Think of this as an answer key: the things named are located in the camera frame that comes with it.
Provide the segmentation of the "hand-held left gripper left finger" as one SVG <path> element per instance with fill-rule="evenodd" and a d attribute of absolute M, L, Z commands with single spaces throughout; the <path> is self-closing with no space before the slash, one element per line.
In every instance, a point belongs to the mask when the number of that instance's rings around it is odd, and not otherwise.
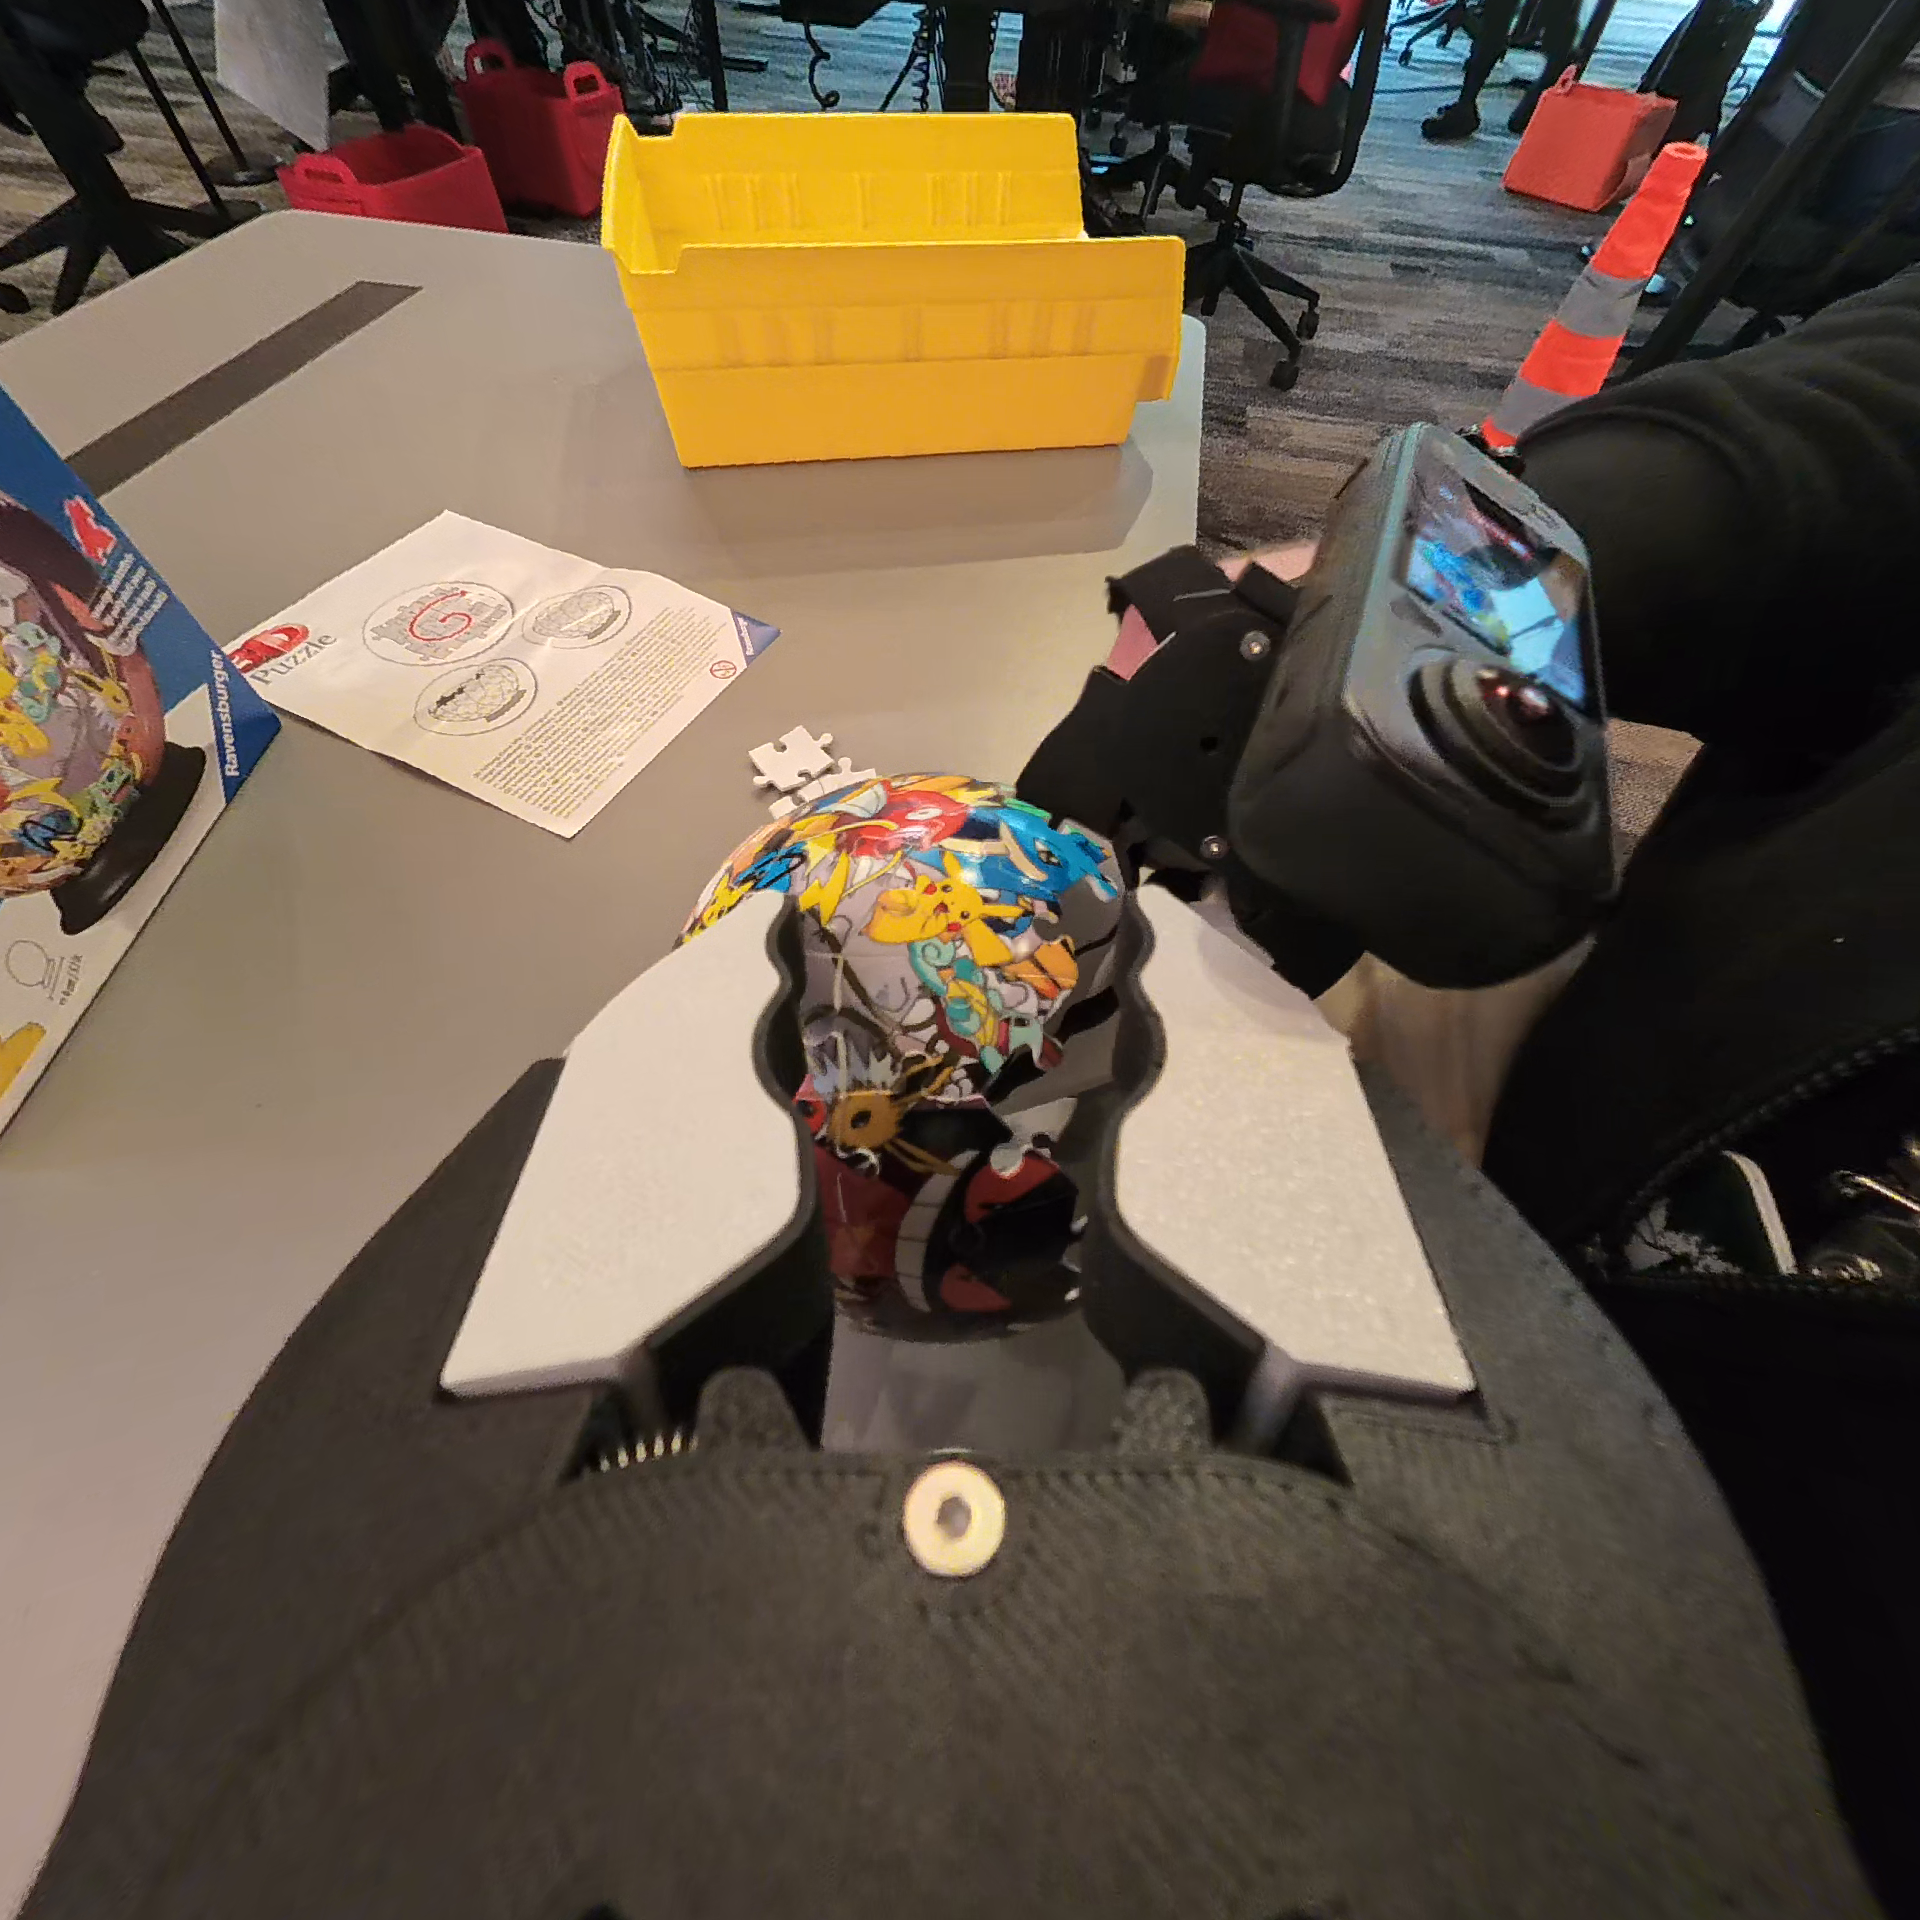
<path fill-rule="evenodd" d="M 605 1387 L 664 1436 L 708 1375 L 816 1358 L 828 1255 L 798 1112 L 800 963 L 798 908 L 748 900 L 567 1042 L 443 1395 Z"/>

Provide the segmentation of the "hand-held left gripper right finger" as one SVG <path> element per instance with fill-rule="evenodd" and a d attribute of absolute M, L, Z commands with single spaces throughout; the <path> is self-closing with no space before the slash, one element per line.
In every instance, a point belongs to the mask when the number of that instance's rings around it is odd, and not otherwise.
<path fill-rule="evenodd" d="M 1312 1395 L 1460 1409 L 1475 1372 L 1348 1038 L 1183 900 L 1123 912 L 1114 1087 L 1090 1112 L 1086 1325 L 1273 1450 Z"/>

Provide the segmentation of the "colourful puzzle ball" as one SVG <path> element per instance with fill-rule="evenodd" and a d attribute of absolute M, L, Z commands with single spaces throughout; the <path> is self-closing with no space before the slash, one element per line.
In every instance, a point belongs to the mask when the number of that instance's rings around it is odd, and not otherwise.
<path fill-rule="evenodd" d="M 1114 1012 L 1128 873 L 1110 842 L 1002 782 L 862 776 L 748 834 L 682 948 L 752 900 L 798 912 L 795 1107 L 836 1312 L 919 1342 L 1072 1312 L 1065 1042 Z"/>

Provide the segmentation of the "person's right forearm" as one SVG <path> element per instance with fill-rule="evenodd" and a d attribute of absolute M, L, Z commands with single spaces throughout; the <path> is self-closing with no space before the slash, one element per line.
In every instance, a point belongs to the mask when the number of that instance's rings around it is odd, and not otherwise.
<path fill-rule="evenodd" d="M 1914 269 L 1579 402 L 1520 460 L 1585 546 L 1621 721 L 1789 794 L 1914 699 Z"/>

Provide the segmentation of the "blue puzzle box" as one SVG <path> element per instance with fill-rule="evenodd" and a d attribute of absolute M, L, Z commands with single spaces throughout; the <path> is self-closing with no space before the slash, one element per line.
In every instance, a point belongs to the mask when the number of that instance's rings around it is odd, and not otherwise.
<path fill-rule="evenodd" d="M 0 1119 L 277 743 L 160 568 L 0 402 Z"/>

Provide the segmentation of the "person's beige trouser leg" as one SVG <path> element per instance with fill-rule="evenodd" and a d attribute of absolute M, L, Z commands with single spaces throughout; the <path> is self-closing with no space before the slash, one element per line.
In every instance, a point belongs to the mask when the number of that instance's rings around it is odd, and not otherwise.
<path fill-rule="evenodd" d="M 1480 1165 L 1506 1067 L 1530 1028 L 1530 986 L 1432 991 L 1359 957 L 1313 1012 L 1352 1042 L 1354 1064 L 1377 1067 Z"/>

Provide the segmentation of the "white instruction sheet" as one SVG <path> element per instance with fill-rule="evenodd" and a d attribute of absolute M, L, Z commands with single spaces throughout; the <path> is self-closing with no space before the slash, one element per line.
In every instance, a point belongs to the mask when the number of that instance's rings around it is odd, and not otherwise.
<path fill-rule="evenodd" d="M 442 514 L 229 646 L 281 713 L 575 839 L 776 624 Z"/>

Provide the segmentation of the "orange traffic cone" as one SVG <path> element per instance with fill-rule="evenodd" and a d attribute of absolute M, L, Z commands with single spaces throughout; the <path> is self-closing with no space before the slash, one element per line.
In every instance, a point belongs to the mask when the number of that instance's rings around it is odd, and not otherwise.
<path fill-rule="evenodd" d="M 1638 189 L 1571 280 L 1565 302 L 1527 348 L 1489 418 L 1472 433 L 1488 457 L 1509 460 L 1530 431 L 1603 390 L 1705 161 L 1707 146 L 1697 142 L 1671 142 L 1652 157 Z"/>

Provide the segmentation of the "metal key carabiner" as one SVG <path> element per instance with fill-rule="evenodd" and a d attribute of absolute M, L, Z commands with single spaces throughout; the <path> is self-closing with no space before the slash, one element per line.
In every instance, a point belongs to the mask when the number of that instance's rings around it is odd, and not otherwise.
<path fill-rule="evenodd" d="M 1832 1217 L 1801 1255 L 1828 1286 L 1920 1290 L 1920 1141 L 1909 1134 L 1879 1171 L 1832 1173 Z"/>

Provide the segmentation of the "yellow plastic bin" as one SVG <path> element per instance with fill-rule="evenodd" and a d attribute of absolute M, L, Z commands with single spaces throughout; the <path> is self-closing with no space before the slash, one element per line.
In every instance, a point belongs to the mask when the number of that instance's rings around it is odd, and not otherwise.
<path fill-rule="evenodd" d="M 682 470 L 1110 449 L 1183 362 L 1187 248 L 1080 230 L 1062 112 L 618 119 L 600 243 Z"/>

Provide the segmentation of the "black office chair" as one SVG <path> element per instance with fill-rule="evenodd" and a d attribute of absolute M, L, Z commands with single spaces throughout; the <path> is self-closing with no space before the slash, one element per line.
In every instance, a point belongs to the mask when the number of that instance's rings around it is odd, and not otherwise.
<path fill-rule="evenodd" d="M 1143 211 L 1168 192 L 1209 231 L 1187 243 L 1187 309 L 1237 302 L 1279 356 L 1270 390 L 1289 394 L 1324 295 L 1266 260 L 1248 196 L 1325 199 L 1348 189 L 1368 135 L 1385 0 L 1218 0 L 1193 51 L 1148 82 L 1139 104 L 1157 135 Z"/>

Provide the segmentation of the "orange plastic bin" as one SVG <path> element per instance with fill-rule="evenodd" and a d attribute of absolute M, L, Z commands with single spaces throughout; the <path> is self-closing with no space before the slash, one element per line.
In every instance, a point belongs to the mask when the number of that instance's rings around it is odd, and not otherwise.
<path fill-rule="evenodd" d="M 1537 97 L 1498 184 L 1523 199 L 1603 211 L 1638 189 L 1676 108 L 1658 92 L 1585 83 L 1562 73 Z"/>

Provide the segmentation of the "dark tape strip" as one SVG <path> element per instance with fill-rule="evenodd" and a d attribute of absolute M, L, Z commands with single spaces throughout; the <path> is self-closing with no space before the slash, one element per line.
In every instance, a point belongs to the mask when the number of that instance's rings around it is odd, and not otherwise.
<path fill-rule="evenodd" d="M 177 394 L 93 436 L 68 464 L 87 489 L 113 493 L 417 295 L 420 285 L 410 280 L 352 280 L 243 354 L 225 356 Z"/>

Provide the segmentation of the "red plastic basket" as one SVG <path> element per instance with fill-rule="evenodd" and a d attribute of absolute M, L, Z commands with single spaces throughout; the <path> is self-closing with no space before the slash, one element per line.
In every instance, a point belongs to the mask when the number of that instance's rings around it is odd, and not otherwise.
<path fill-rule="evenodd" d="M 277 181 L 300 211 L 508 231 L 484 153 L 429 125 L 300 153 Z"/>
<path fill-rule="evenodd" d="M 481 35 L 463 51 L 456 97 L 506 209 L 571 222 L 600 209 L 605 153 L 624 104 L 591 59 L 546 73 Z"/>

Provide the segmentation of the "white hanging paper sheet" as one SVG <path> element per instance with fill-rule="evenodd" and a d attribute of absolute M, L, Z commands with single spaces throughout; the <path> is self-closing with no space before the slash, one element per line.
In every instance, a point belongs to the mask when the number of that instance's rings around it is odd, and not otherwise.
<path fill-rule="evenodd" d="M 328 76 L 342 46 L 322 0 L 216 0 L 222 83 L 289 134 L 300 147 L 328 147 Z"/>

